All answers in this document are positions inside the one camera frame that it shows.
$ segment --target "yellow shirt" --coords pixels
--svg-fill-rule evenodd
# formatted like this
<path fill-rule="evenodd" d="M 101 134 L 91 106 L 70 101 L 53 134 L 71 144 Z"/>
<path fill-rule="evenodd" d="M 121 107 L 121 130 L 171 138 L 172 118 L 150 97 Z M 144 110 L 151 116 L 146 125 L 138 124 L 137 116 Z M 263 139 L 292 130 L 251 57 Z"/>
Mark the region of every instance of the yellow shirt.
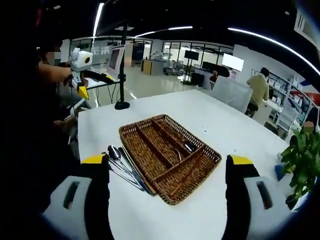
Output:
<path fill-rule="evenodd" d="M 246 83 L 253 90 L 250 102 L 259 106 L 262 102 L 262 99 L 268 100 L 269 85 L 264 76 L 262 76 L 261 74 L 254 75 Z"/>

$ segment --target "office chair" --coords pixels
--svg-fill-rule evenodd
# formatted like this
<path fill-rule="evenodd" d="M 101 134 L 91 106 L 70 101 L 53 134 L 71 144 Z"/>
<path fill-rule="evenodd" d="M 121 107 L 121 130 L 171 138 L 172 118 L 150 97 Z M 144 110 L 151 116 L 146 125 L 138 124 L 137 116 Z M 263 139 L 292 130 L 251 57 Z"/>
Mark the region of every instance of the office chair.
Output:
<path fill-rule="evenodd" d="M 248 85 L 241 84 L 224 76 L 218 76 L 210 95 L 230 107 L 245 113 L 252 93 L 253 90 Z"/>
<path fill-rule="evenodd" d="M 284 131 L 285 134 L 288 134 L 297 116 L 298 112 L 293 107 L 285 105 L 275 123 L 278 131 L 281 130 Z"/>

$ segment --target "white camera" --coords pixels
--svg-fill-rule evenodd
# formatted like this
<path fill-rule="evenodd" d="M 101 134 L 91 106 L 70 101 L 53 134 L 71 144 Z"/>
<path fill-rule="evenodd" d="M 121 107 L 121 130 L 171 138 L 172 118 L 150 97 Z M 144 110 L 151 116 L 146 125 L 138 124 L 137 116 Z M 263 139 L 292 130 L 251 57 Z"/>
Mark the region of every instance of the white camera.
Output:
<path fill-rule="evenodd" d="M 88 70 L 92 65 L 93 53 L 88 51 L 81 51 L 76 47 L 71 54 L 71 70 L 81 72 Z"/>

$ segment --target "ceiling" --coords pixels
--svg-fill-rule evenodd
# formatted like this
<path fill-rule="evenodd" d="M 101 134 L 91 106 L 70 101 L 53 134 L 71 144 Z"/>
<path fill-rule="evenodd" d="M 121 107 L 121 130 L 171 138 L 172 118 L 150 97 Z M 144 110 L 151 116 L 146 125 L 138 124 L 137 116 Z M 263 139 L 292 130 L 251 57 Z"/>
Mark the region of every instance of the ceiling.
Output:
<path fill-rule="evenodd" d="M 51 0 L 59 4 L 57 21 L 65 38 L 92 36 L 99 0 Z M 293 0 L 105 0 L 97 36 L 121 35 L 115 30 L 126 21 L 133 27 L 127 34 L 135 36 L 151 31 L 146 38 L 161 40 L 193 40 L 233 46 L 240 44 L 284 63 L 301 74 L 320 91 L 320 76 L 293 53 L 258 37 L 235 33 L 228 27 L 247 30 L 277 40 L 308 59 L 320 70 L 319 52 L 294 31 L 297 10 Z M 314 9 L 319 1 L 310 0 L 304 9 Z M 320 30 L 320 19 L 317 24 Z M 170 27 L 193 26 L 173 30 Z"/>

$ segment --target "cutlery tray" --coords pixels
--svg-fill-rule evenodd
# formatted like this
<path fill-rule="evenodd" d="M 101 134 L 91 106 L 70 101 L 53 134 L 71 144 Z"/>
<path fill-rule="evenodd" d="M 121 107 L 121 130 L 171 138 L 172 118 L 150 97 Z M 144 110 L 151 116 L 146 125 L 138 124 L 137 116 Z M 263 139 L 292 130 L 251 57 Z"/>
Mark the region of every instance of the cutlery tray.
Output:
<path fill-rule="evenodd" d="M 170 205 L 187 198 L 222 159 L 168 115 L 122 126 L 119 133 L 142 178 Z M 185 147 L 187 142 L 196 147 L 194 152 Z"/>

